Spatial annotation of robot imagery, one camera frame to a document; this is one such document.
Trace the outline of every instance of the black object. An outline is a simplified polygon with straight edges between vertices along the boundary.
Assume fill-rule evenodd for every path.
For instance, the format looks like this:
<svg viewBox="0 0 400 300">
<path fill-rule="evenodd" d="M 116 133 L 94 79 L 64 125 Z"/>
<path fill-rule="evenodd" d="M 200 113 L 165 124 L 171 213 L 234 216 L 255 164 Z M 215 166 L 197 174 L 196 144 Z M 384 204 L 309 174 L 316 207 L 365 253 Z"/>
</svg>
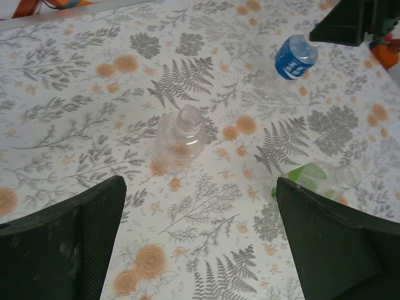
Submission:
<svg viewBox="0 0 400 300">
<path fill-rule="evenodd" d="M 400 0 L 341 0 L 310 32 L 310 40 L 358 46 L 365 33 L 380 43 L 400 19 Z"/>
<path fill-rule="evenodd" d="M 0 224 L 0 299 L 98 300 L 126 196 L 114 176 Z"/>
<path fill-rule="evenodd" d="M 400 224 L 281 177 L 277 204 L 306 300 L 399 299 Z"/>
</svg>

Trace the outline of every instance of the tablecloth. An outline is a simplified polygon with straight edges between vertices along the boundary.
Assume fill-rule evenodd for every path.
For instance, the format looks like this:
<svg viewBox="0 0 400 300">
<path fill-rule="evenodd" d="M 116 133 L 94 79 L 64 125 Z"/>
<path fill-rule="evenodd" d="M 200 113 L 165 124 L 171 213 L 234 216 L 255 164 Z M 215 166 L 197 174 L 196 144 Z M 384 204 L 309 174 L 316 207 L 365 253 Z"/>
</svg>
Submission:
<svg viewBox="0 0 400 300">
<path fill-rule="evenodd" d="M 302 299 L 268 178 L 352 163 L 362 183 L 341 202 L 400 221 L 400 90 L 366 46 L 322 44 L 278 101 L 252 88 L 331 7 L 165 0 L 0 32 L 0 222 L 122 175 L 102 299 Z M 187 104 L 207 146 L 162 174 L 158 122 Z"/>
</svg>

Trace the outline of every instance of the floral tablecloth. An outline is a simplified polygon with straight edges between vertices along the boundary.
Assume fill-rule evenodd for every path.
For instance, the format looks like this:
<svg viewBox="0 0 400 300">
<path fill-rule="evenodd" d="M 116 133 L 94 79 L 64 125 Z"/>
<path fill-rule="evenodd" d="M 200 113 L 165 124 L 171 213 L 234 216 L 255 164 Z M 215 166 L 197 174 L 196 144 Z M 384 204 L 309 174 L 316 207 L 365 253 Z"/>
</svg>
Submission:
<svg viewBox="0 0 400 300">
<path fill-rule="evenodd" d="M 331 6 L 165 0 L 0 32 L 0 222 L 122 175 L 102 299 L 302 299 L 267 178 L 353 163 L 362 184 L 341 202 L 400 221 L 400 90 L 367 47 L 322 44 L 278 101 L 252 90 Z M 161 174 L 158 122 L 187 104 L 207 146 Z"/>
</svg>

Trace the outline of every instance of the blue bottle label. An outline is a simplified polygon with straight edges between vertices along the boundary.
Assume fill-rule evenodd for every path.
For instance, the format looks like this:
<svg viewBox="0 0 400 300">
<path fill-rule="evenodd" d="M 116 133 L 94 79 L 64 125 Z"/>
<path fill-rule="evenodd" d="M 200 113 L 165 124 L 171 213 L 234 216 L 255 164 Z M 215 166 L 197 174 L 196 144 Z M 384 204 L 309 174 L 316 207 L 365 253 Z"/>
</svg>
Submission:
<svg viewBox="0 0 400 300">
<path fill-rule="evenodd" d="M 305 64 L 293 55 L 289 48 L 289 39 L 275 55 L 275 68 L 285 79 L 298 79 L 312 66 L 313 64 Z"/>
</svg>

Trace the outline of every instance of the plastic bottle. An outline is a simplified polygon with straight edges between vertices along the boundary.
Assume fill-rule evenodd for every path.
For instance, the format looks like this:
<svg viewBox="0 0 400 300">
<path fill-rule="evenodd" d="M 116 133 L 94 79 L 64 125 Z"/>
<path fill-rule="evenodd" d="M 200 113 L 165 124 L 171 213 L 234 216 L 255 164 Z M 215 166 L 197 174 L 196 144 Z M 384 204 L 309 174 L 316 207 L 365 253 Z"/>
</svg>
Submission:
<svg viewBox="0 0 400 300">
<path fill-rule="evenodd" d="M 201 112 L 186 106 L 160 120 L 152 168 L 158 173 L 177 174 L 194 161 L 206 145 L 206 126 Z"/>
<path fill-rule="evenodd" d="M 357 187 L 361 182 L 361 173 L 356 167 L 333 166 L 324 161 L 310 162 L 281 177 L 333 201 L 339 201 L 343 192 Z M 276 198 L 276 186 L 272 188 L 272 196 Z"/>
<path fill-rule="evenodd" d="M 309 34 L 289 37 L 275 55 L 275 67 L 267 67 L 253 82 L 256 94 L 270 102 L 281 102 L 288 83 L 299 79 L 318 60 L 317 45 L 309 40 Z"/>
</svg>

